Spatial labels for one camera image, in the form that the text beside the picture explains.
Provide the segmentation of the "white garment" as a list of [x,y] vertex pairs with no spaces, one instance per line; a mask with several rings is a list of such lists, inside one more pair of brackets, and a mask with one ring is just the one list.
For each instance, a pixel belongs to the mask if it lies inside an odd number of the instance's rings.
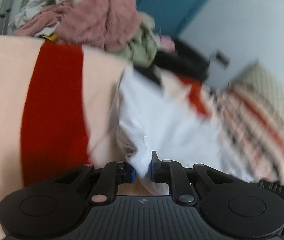
[[136,171],[139,182],[153,195],[167,195],[168,186],[151,180],[155,151],[160,160],[174,160],[183,167],[205,164],[246,182],[251,172],[222,142],[220,128],[178,101],[132,67],[120,75],[110,110],[119,149]]

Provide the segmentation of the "striped red cream bedspread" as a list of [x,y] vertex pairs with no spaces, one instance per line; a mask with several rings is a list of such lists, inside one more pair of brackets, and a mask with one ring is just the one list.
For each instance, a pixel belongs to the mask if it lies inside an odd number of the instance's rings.
[[284,141],[257,135],[226,91],[155,71],[165,95],[215,121],[246,182],[160,160],[151,194],[125,159],[110,110],[128,62],[92,48],[0,36],[0,239],[284,239]]

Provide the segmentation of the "black bag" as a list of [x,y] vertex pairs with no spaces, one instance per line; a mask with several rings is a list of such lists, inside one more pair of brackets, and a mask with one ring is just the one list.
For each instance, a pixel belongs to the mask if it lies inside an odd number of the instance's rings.
[[176,52],[159,50],[149,67],[135,64],[134,69],[160,87],[162,84],[159,75],[155,73],[156,67],[200,82],[206,81],[209,77],[209,60],[180,39],[176,38],[173,41],[177,48]]

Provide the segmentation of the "green floral garment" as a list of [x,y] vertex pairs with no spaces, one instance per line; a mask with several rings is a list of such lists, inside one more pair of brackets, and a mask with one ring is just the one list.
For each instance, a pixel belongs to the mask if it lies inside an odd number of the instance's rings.
[[158,45],[154,35],[155,21],[145,12],[139,12],[141,25],[135,35],[129,40],[123,50],[115,52],[134,64],[149,67],[158,51]]

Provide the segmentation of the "beige pillow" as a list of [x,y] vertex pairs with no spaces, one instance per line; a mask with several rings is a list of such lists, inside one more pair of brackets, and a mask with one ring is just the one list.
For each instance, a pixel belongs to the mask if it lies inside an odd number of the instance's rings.
[[229,83],[226,98],[255,134],[284,141],[284,86],[260,62]]

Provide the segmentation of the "pink fluffy garment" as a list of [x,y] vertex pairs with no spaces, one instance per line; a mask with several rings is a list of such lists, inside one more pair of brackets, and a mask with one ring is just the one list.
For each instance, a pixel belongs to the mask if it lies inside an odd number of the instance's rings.
[[17,36],[35,36],[55,26],[61,42],[86,44],[106,51],[122,50],[141,24],[135,0],[64,0],[45,6],[15,31]]

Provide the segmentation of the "wall socket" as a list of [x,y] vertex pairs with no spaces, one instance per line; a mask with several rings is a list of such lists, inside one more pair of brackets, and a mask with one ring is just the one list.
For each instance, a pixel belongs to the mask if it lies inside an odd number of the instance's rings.
[[223,68],[228,68],[230,64],[230,58],[226,56],[222,51],[217,50],[211,53],[209,60],[213,60],[221,64]]

